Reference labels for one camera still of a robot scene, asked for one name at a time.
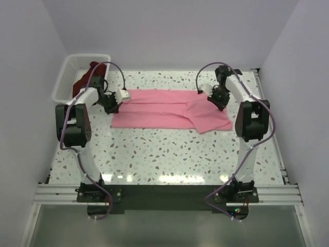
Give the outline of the pink t-shirt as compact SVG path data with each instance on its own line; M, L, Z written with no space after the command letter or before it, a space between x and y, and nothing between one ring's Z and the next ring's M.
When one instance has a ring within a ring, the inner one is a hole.
M195 129L231 131L233 122L225 110L207 100L204 94L182 90L131 90L112 120L113 128Z

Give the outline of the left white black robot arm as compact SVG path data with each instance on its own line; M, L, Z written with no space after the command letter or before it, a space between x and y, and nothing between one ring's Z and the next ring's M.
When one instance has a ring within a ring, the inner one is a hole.
M106 80L100 76L93 76L89 85L78 89L78 94L65 104L55 107L56 133L60 142L60 149L70 151L79 167L81 176L78 196L91 198L101 202L109 197L104 187L101 172L96 167L90 141L92 127L88 110L94 105L104 108L106 114L119 112L122 103L130 99L126 88L107 91Z

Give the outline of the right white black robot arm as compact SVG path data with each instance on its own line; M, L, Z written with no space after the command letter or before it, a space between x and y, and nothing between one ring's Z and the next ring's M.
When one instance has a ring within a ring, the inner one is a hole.
M220 65L215 75L218 85L206 85L204 92L220 111L226 108L231 95L237 100L239 109L234 128L240 143L236 172L216 193L225 200L241 202L254 192L254 166L258 146L268 131L270 103L255 96L241 81L240 70Z

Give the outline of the dark red t-shirt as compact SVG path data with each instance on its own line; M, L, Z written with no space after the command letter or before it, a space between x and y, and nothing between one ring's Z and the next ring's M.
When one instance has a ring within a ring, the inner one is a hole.
M80 80L78 80L72 86L72 96L73 97L77 96L80 92L80 89L87 85L90 74L91 74L92 70L95 68L95 66L98 65L98 62L93 61L89 65L90 65L89 70L81 77ZM105 78L105 73L106 73L106 68L107 68L107 66L105 64L99 65L96 68L96 70L94 71L93 76L99 76L99 77L102 77L104 79Z

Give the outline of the white plastic laundry basket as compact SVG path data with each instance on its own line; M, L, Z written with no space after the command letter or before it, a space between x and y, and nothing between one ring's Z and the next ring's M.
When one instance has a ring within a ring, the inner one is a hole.
M90 69L91 62L111 61L106 54L72 54L66 57L52 93L55 103L72 100L73 85Z

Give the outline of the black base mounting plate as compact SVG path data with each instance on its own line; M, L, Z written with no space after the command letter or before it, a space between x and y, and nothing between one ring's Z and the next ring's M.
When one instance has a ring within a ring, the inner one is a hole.
M80 184L77 202L87 203L89 216L124 214L128 210L212 211L244 219L249 203L258 203L254 182L215 185Z

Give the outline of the aluminium front rail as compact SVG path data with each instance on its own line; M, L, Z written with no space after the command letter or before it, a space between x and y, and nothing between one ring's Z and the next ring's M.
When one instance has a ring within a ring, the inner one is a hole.
M34 194L34 204L68 205L77 203L77 185L39 184ZM261 205L303 205L298 185L257 186Z

